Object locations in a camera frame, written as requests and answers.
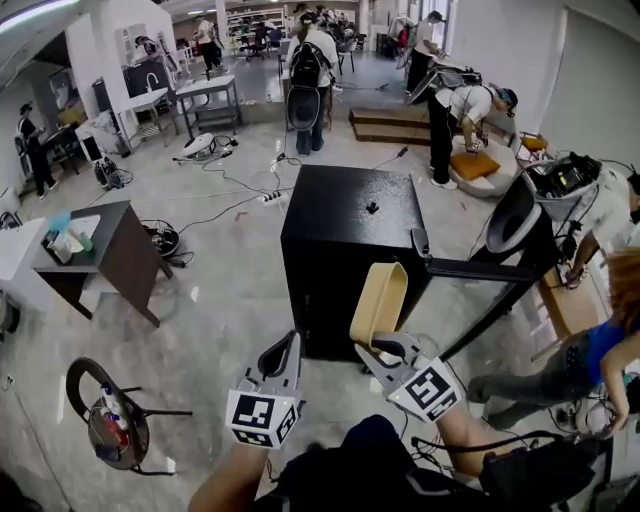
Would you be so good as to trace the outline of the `white ceiling tube light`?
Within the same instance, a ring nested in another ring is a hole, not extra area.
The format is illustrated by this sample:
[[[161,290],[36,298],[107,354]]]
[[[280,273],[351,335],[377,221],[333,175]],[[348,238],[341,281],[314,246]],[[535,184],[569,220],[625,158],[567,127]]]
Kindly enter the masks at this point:
[[[13,14],[10,17],[0,22],[0,34],[4,34],[9,30],[19,26],[23,23],[29,22],[42,15],[58,11],[62,8],[74,6],[81,0],[49,0],[47,2],[29,7],[19,13]]]

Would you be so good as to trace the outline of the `dark work table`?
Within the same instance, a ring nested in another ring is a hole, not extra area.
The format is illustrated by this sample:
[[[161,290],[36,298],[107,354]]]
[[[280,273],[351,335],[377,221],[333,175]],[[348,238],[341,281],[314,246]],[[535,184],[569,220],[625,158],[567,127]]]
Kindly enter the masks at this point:
[[[63,125],[50,135],[42,143],[42,148],[50,165],[59,166],[62,170],[70,168],[76,175],[79,174],[75,158],[80,144],[70,124]]]

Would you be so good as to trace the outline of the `gray trash bin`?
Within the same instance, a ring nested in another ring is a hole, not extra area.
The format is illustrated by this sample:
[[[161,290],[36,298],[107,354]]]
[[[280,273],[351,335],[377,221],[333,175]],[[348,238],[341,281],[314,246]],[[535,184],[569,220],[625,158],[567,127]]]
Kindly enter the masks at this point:
[[[14,333],[20,323],[19,307],[0,290],[0,338],[7,333]]]

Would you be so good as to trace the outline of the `black tall appliance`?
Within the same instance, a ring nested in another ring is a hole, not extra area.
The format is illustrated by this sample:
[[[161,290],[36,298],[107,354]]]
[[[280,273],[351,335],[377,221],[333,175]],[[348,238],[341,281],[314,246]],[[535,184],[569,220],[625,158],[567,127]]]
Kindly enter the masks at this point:
[[[112,110],[111,101],[107,92],[106,83],[103,78],[97,79],[92,84],[92,89],[96,98],[96,103],[98,106],[98,111],[108,112]]]

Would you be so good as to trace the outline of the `wooden low platform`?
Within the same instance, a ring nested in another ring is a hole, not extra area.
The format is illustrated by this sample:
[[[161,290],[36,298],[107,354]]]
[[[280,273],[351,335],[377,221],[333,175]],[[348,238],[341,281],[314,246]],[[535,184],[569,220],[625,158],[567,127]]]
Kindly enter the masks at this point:
[[[354,107],[349,122],[359,142],[431,145],[428,110],[419,106]]]

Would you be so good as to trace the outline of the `white table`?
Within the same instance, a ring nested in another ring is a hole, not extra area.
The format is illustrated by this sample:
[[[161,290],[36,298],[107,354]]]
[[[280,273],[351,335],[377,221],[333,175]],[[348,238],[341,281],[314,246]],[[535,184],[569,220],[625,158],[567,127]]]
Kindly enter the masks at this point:
[[[32,262],[45,228],[46,219],[37,218],[0,230],[0,289],[20,306],[43,313],[52,305],[52,291]]]
[[[124,141],[131,153],[144,141],[159,136],[164,147],[179,134],[176,108],[169,89],[152,90],[129,98],[116,114]]]

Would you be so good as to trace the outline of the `person's torso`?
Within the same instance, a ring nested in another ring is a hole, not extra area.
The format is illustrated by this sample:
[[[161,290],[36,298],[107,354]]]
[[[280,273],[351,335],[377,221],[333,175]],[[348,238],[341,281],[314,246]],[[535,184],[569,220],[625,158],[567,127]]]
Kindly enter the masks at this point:
[[[473,488],[419,467],[391,423],[373,415],[340,446],[291,460],[252,512],[551,512],[591,483],[600,454],[596,439],[561,436],[533,450],[488,448]]]

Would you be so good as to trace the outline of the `wooden table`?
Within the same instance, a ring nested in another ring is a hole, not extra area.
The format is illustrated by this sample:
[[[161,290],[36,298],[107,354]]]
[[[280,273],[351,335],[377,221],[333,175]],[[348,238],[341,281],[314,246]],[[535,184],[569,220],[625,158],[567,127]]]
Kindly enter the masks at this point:
[[[537,289],[556,338],[560,340],[600,325],[612,312],[608,271],[603,263],[591,263],[577,288],[562,286],[557,271],[550,270],[537,283]]]

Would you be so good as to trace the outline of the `black oval-back chair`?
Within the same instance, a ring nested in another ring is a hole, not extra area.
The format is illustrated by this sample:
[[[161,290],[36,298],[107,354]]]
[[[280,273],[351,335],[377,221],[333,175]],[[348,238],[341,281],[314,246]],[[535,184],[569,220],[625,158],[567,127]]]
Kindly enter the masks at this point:
[[[329,87],[324,96],[323,126],[332,129],[333,88]],[[320,114],[320,91],[318,89],[291,86],[285,101],[287,130],[311,130]]]
[[[540,280],[558,260],[552,221],[534,199],[526,178],[519,176],[500,199],[488,220],[485,244],[469,261],[502,264],[521,253],[518,267]]]

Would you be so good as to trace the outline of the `person's left forearm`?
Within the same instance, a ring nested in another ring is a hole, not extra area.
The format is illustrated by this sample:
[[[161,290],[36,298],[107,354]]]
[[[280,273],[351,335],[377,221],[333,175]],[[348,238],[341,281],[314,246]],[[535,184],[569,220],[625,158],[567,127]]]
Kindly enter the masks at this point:
[[[251,512],[268,455],[265,448],[235,444],[194,493],[188,512]]]

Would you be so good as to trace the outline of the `metal frame table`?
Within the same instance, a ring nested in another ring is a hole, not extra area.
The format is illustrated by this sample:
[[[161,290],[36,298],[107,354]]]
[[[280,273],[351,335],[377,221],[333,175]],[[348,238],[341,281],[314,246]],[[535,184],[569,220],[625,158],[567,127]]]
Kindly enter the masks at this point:
[[[194,131],[213,127],[231,127],[233,133],[241,127],[243,116],[234,75],[195,81],[175,91],[188,138]]]

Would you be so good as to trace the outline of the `white round floor cushion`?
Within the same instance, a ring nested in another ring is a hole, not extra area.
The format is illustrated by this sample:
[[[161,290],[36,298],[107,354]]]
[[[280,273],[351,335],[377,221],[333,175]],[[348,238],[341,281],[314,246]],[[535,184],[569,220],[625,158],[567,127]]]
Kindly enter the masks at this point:
[[[506,193],[517,178],[518,165],[516,157],[511,148],[492,139],[489,140],[487,147],[480,145],[478,153],[480,152],[486,153],[500,164],[497,172],[468,181],[458,176],[449,163],[450,176],[464,192],[474,197],[500,197]],[[469,153],[465,149],[464,139],[461,135],[452,139],[451,156],[458,153]]]

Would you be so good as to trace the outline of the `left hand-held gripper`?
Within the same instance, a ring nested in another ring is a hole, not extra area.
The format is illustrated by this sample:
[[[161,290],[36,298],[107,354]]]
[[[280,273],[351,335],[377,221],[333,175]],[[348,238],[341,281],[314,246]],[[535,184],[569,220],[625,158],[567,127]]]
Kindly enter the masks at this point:
[[[303,404],[298,390],[301,347],[300,334],[290,330],[259,356],[258,369],[248,368],[229,390],[225,426],[237,443],[265,449],[283,446]]]

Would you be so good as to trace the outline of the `orange cushion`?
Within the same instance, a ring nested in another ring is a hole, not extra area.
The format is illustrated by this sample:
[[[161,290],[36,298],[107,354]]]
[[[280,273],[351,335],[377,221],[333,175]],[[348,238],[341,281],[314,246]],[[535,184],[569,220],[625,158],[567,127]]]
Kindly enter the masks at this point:
[[[491,175],[500,168],[500,164],[484,152],[452,155],[450,165],[458,176],[468,181]]]

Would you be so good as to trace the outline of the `person's right forearm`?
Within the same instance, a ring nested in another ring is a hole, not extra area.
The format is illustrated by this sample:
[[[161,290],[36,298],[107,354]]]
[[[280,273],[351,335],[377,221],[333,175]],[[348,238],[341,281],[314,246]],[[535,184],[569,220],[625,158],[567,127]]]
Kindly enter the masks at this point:
[[[499,432],[474,418],[465,403],[459,402],[436,421],[445,446],[478,447],[500,440]],[[453,468],[468,477],[478,477],[483,469],[484,451],[454,453],[447,450]]]

